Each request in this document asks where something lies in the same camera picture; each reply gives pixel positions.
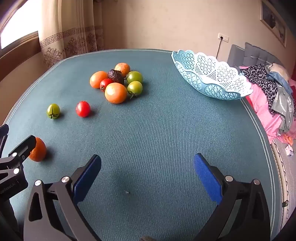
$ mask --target window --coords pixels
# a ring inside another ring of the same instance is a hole
[[[28,0],[11,17],[1,33],[1,48],[27,34],[38,31],[41,21],[41,0]]]

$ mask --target teal tablecloth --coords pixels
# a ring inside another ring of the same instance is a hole
[[[91,88],[89,78],[126,62],[144,76],[143,95],[114,105]],[[82,119],[86,100],[94,115]],[[57,103],[62,115],[45,111]],[[211,165],[236,180],[261,181],[278,232],[281,193],[268,139],[244,100],[212,99],[193,89],[164,50],[106,50],[59,62],[37,80],[6,119],[6,156],[32,134],[48,148],[41,163],[27,159],[29,188],[11,199],[20,225],[35,180],[55,182],[93,154],[102,169],[79,208],[103,241],[191,240],[215,208],[192,167],[201,152]]]

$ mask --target power cord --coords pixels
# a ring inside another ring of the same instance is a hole
[[[219,43],[219,48],[218,48],[218,51],[217,51],[216,58],[218,57],[218,53],[219,53],[219,49],[220,49],[220,45],[221,45],[222,39],[223,39],[223,37],[222,37],[222,36],[220,36],[220,43]]]

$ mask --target orange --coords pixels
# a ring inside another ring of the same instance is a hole
[[[32,161],[42,161],[45,158],[45,155],[46,155],[46,146],[39,137],[36,137],[36,146],[31,151],[29,158]]]
[[[120,83],[108,84],[105,89],[106,99],[113,104],[120,104],[126,100],[128,91],[126,87]]]
[[[131,71],[130,66],[126,63],[116,64],[114,69],[120,71],[123,77],[125,77]]]
[[[91,76],[89,83],[91,84],[92,88],[99,89],[101,81],[107,78],[108,74],[105,71],[98,71]]]

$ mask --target gray headboard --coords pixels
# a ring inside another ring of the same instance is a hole
[[[256,64],[272,64],[277,63],[283,66],[280,60],[271,53],[259,47],[245,43],[245,49],[232,45],[228,56],[227,63],[230,67],[239,69],[239,66],[251,66]]]

